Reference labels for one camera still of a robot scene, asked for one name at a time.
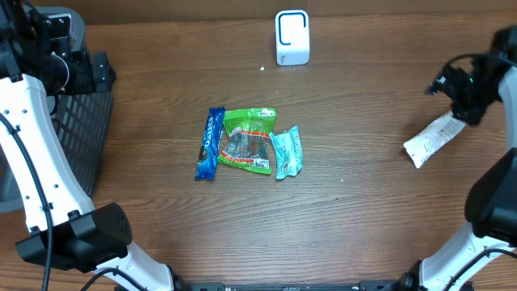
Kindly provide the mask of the white bamboo print tube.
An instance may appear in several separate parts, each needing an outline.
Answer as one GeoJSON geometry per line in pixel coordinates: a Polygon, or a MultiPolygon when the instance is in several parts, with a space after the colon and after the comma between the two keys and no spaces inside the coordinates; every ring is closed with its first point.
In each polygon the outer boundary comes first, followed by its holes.
{"type": "Polygon", "coordinates": [[[419,169],[433,154],[456,137],[466,126],[452,111],[432,121],[422,132],[403,144],[413,164],[419,169]]]}

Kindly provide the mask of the blue Oreo cookie pack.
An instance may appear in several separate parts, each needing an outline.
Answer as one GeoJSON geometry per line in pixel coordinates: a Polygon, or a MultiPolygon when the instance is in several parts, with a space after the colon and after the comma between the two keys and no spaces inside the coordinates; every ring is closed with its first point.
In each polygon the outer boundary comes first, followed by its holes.
{"type": "Polygon", "coordinates": [[[196,180],[213,180],[215,178],[219,146],[223,133],[224,116],[224,107],[209,109],[204,135],[200,145],[200,154],[195,173],[196,180]]]}

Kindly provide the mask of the mint green wipes pack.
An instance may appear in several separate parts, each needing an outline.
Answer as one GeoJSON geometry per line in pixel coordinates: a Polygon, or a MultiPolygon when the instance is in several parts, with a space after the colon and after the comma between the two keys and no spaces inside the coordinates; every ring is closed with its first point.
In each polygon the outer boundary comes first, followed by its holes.
{"type": "Polygon", "coordinates": [[[270,133],[275,151],[277,170],[275,177],[283,180],[288,176],[297,176],[303,167],[303,148],[297,125],[280,134],[270,133]]]}

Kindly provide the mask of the green snack bag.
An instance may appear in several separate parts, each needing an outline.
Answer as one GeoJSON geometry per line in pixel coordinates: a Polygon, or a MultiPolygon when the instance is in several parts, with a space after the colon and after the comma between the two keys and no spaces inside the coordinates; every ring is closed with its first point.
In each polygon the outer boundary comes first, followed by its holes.
{"type": "Polygon", "coordinates": [[[229,141],[218,162],[262,175],[271,174],[268,159],[275,108],[246,108],[225,113],[224,128],[229,141]]]}

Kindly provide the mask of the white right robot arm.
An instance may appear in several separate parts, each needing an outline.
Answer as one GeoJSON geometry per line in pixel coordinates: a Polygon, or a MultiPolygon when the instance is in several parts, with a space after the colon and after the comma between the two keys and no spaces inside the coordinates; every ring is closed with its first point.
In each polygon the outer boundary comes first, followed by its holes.
{"type": "Polygon", "coordinates": [[[465,126],[477,126],[487,108],[502,103],[506,153],[472,186],[462,227],[432,256],[418,261],[388,290],[468,290],[468,280],[500,255],[516,248],[516,28],[494,34],[487,53],[466,56],[472,71],[447,61],[427,94],[444,93],[451,109],[405,142],[406,153],[420,167],[465,126]]]}

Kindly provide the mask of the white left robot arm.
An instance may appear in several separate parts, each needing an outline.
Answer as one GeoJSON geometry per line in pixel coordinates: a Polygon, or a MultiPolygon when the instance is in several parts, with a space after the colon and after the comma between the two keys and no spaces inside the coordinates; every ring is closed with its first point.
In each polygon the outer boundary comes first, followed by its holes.
{"type": "Polygon", "coordinates": [[[1,148],[29,231],[17,252],[46,271],[106,276],[122,290],[180,290],[172,269],[134,242],[123,209],[91,199],[116,72],[84,38],[68,8],[1,4],[1,148]]]}

